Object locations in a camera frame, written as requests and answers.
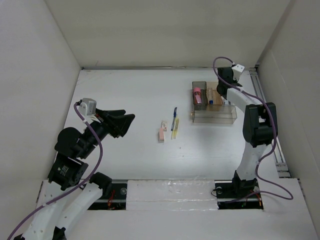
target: pen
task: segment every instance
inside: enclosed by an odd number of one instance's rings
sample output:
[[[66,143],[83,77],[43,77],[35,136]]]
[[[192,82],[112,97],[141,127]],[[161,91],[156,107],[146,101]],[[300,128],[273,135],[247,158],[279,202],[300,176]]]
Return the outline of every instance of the pen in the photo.
[[[175,107],[175,108],[174,108],[174,112],[173,112],[173,121],[172,121],[171,131],[173,131],[173,130],[174,130],[176,116],[177,116],[177,107]]]

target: clear plastic box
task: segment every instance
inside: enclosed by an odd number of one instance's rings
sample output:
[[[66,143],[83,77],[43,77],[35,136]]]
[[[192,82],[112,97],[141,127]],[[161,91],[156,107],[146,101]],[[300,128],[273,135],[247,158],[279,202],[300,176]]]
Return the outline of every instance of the clear plastic box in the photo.
[[[207,99],[207,82],[194,81],[192,89],[201,89],[202,104],[195,104],[194,95],[192,93],[193,112],[192,121],[194,123],[207,124],[233,124],[237,119],[236,107],[229,102],[226,102],[217,93],[217,82],[208,82],[213,89],[214,101],[213,104],[208,104]]]

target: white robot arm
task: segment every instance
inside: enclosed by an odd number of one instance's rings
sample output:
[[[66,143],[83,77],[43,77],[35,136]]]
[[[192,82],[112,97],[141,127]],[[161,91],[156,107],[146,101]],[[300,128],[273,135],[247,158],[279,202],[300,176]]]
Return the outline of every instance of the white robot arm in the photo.
[[[59,133],[54,147],[57,151],[56,159],[40,193],[39,206],[34,211],[36,213],[33,221],[29,228],[14,240],[65,240],[81,215],[101,196],[108,196],[111,192],[111,178],[100,172],[91,173],[83,180],[88,180],[83,191],[63,211],[70,190],[80,187],[79,182],[88,167],[88,164],[80,159],[86,159],[98,145],[98,140],[102,141],[107,135],[123,137],[135,118],[134,114],[125,114],[125,110],[99,110],[96,108],[96,101],[90,98],[84,98],[74,105],[81,116],[77,106],[80,107],[81,114],[91,118],[93,122],[90,125],[86,122],[84,133],[73,127],[67,127]]]
[[[263,104],[242,93],[243,89],[238,81],[244,69],[245,67],[239,64],[217,69],[218,75],[224,80],[219,79],[217,92],[244,112],[242,133],[245,139],[242,160],[234,173],[232,183],[219,183],[215,186],[216,189],[220,189],[217,192],[218,198],[242,198],[258,187],[257,164],[259,164],[259,159],[263,156],[267,146],[274,139],[270,117]],[[266,105],[271,112],[276,134],[278,134],[276,106],[272,102],[268,102]]]

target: purple cable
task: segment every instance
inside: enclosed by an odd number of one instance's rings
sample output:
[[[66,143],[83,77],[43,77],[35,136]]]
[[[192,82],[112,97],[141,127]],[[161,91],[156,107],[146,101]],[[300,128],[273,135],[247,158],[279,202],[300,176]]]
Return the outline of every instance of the purple cable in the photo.
[[[257,99],[258,101],[260,101],[260,102],[262,103],[262,105],[264,106],[264,108],[266,109],[266,111],[267,111],[267,113],[268,113],[268,115],[269,115],[269,118],[270,118],[270,123],[271,123],[271,127],[272,127],[272,132],[273,132],[273,145],[272,145],[271,151],[268,152],[267,154],[263,155],[263,156],[258,160],[258,164],[257,164],[256,167],[255,167],[255,175],[256,175],[256,177],[257,177],[258,179],[266,182],[266,183],[273,184],[273,185],[275,185],[275,186],[277,186],[277,187],[285,190],[285,191],[290,195],[290,197],[286,197],[286,196],[281,196],[281,195],[279,195],[279,194],[276,194],[276,193],[273,193],[273,192],[270,192],[270,191],[255,191],[255,192],[252,192],[252,193],[250,193],[250,194],[248,194],[248,195],[246,195],[246,196],[244,196],[244,197],[241,197],[241,198],[238,198],[238,199],[234,199],[234,200],[231,200],[231,201],[226,201],[226,203],[228,203],[228,204],[235,203],[235,202],[238,202],[238,201],[240,201],[240,200],[242,200],[242,199],[246,199],[246,198],[248,198],[248,197],[250,197],[250,196],[252,196],[252,195],[255,195],[255,194],[270,194],[270,195],[273,195],[273,196],[276,196],[276,197],[279,197],[279,198],[282,198],[282,199],[293,200],[293,199],[294,199],[294,196],[292,195],[292,193],[291,193],[288,189],[286,189],[285,187],[283,187],[283,186],[281,186],[281,185],[279,185],[279,184],[277,184],[277,183],[275,183],[275,182],[266,180],[266,179],[260,177],[259,174],[258,174],[258,169],[259,169],[259,166],[260,166],[261,161],[262,161],[263,159],[265,159],[266,157],[270,156],[270,155],[275,151],[276,146],[277,146],[277,131],[276,131],[274,119],[273,119],[273,117],[272,117],[272,114],[271,114],[271,112],[270,112],[270,109],[269,109],[268,105],[267,105],[266,102],[265,102],[263,99],[261,99],[260,97],[255,96],[255,95],[252,95],[252,94],[250,94],[250,93],[248,93],[248,92],[246,92],[246,91],[244,91],[244,90],[241,91],[240,88],[238,88],[238,87],[236,87],[236,86],[234,86],[234,85],[231,85],[231,84],[227,83],[225,80],[223,80],[223,78],[218,75],[217,70],[216,70],[216,61],[217,61],[218,59],[226,59],[226,60],[228,60],[229,62],[231,62],[232,65],[235,64],[235,63],[234,63],[230,58],[228,58],[228,57],[225,57],[225,56],[218,56],[218,57],[216,57],[216,58],[213,60],[213,71],[214,71],[215,75],[218,77],[218,79],[219,79],[221,82],[223,82],[224,84],[226,84],[227,86],[229,86],[229,87],[231,87],[231,88],[233,88],[233,89],[236,89],[236,90],[242,92],[244,95],[249,96],[249,97],[254,98],[254,99]]]
[[[73,108],[74,108],[74,111],[75,113],[79,116],[79,118],[82,120],[82,121],[85,121],[85,118],[81,115],[81,113],[78,111],[77,109],[77,106],[80,105],[79,102],[76,102],[74,105],[73,105]],[[92,177],[92,175],[96,172],[96,170],[98,169],[100,163],[101,163],[101,160],[102,160],[102,156],[103,156],[103,148],[102,148],[102,144],[101,144],[101,141],[98,137],[98,135],[96,134],[95,130],[93,130],[93,128],[90,126],[90,124],[86,121],[84,122],[85,125],[88,127],[88,129],[90,130],[90,132],[93,134],[93,136],[95,137],[98,145],[99,145],[99,148],[100,148],[100,155],[99,155],[99,159],[98,159],[98,162],[96,163],[94,169],[92,170],[92,172],[89,174],[89,176],[87,176],[81,183],[79,183],[77,186],[75,186],[74,188],[72,188],[70,191],[67,191],[63,194],[61,194],[60,196],[57,196],[55,198],[53,198],[52,200],[46,202],[45,204],[46,205],[50,205],[62,198],[64,198],[65,196],[73,193],[75,190],[77,190],[78,188],[80,188],[83,184],[85,184],[87,181],[89,181],[89,179]],[[39,206],[38,208],[36,208],[35,210],[33,210],[28,216],[26,216],[16,227],[15,229],[11,232],[11,234],[9,235],[9,237],[7,238],[7,240],[10,240],[13,235],[16,233],[16,231],[22,226],[22,224],[24,224],[30,217],[32,217],[35,213],[39,212],[41,209],[43,209],[44,206],[41,205]]]

